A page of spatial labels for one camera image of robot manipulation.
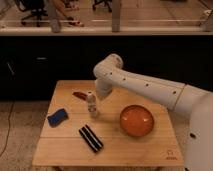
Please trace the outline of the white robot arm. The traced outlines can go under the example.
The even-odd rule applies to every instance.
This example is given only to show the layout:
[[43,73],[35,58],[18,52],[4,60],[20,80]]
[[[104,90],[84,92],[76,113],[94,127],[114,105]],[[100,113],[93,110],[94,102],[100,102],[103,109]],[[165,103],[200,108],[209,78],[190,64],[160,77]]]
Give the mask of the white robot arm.
[[94,66],[99,99],[105,99],[114,86],[153,100],[168,109],[186,114],[189,133],[185,171],[213,171],[213,92],[185,83],[131,73],[122,69],[123,60],[110,54]]

